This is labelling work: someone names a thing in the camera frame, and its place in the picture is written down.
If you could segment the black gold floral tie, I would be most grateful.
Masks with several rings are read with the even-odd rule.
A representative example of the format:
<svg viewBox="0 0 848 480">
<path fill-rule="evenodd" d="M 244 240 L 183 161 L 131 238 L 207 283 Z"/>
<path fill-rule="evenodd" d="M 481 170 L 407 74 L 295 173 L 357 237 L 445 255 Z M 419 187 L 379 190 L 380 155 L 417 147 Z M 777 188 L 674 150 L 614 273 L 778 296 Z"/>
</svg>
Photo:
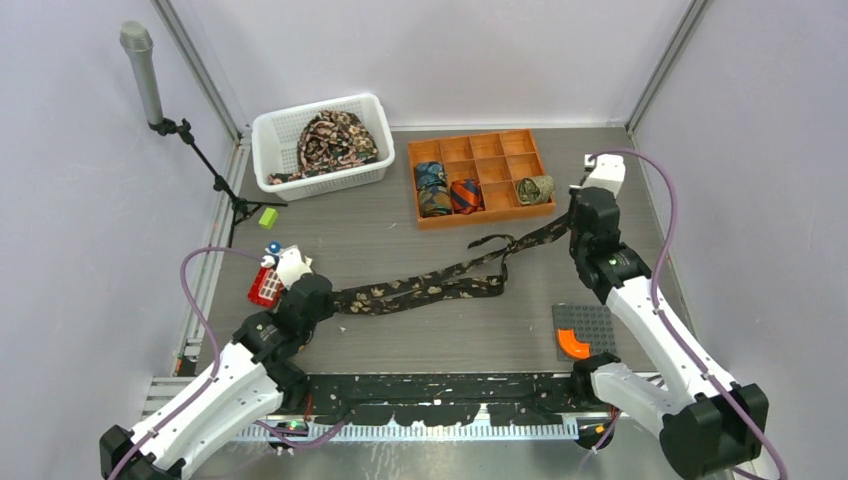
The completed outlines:
<svg viewBox="0 0 848 480">
<path fill-rule="evenodd" d="M 524 250 L 551 244 L 569 232 L 568 214 L 520 238 L 492 234 L 468 244 L 470 249 L 492 240 L 505 245 L 485 255 L 418 276 L 334 291 L 335 311 L 347 315 L 382 316 L 434 303 L 500 296 L 509 278 L 508 259 Z"/>
</svg>

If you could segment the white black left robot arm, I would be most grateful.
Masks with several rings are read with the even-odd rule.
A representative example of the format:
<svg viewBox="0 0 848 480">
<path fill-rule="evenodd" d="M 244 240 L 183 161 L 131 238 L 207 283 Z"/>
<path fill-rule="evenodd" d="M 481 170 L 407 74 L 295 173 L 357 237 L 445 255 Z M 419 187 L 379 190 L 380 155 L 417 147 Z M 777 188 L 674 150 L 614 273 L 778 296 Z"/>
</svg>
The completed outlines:
<svg viewBox="0 0 848 480">
<path fill-rule="evenodd" d="M 163 407 L 130 429 L 99 440 L 106 479 L 188 479 L 214 452 L 253 422 L 298 412 L 307 375 L 292 362 L 317 324 L 335 311 L 331 282 L 306 273 L 277 307 L 248 316 L 217 360 Z"/>
</svg>

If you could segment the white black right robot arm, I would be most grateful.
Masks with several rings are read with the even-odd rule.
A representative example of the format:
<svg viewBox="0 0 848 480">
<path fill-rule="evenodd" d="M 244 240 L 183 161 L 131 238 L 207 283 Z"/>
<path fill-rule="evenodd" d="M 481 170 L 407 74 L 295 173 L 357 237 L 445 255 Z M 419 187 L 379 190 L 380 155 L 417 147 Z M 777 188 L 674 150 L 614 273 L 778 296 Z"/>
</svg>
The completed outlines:
<svg viewBox="0 0 848 480">
<path fill-rule="evenodd" d="M 577 188 L 567 214 L 569 251 L 583 284 L 630 330 L 665 382 L 658 387 L 603 353 L 573 366 L 571 397 L 584 410 L 609 404 L 659 441 L 683 479 L 701 479 L 758 458 L 769 409 L 756 384 L 741 385 L 698 344 L 621 242 L 615 195 Z"/>
</svg>

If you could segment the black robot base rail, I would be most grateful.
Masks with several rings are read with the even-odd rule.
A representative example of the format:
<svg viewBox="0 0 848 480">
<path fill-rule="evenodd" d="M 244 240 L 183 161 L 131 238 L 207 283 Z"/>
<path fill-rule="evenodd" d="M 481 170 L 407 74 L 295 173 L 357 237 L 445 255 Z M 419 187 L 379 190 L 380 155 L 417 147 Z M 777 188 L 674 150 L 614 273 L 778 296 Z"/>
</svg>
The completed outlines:
<svg viewBox="0 0 848 480">
<path fill-rule="evenodd" d="M 312 374 L 306 389 L 277 410 L 322 425 L 468 425 L 486 414 L 493 426 L 542 426 L 565 414 L 612 413 L 581 402 L 565 373 Z"/>
</svg>

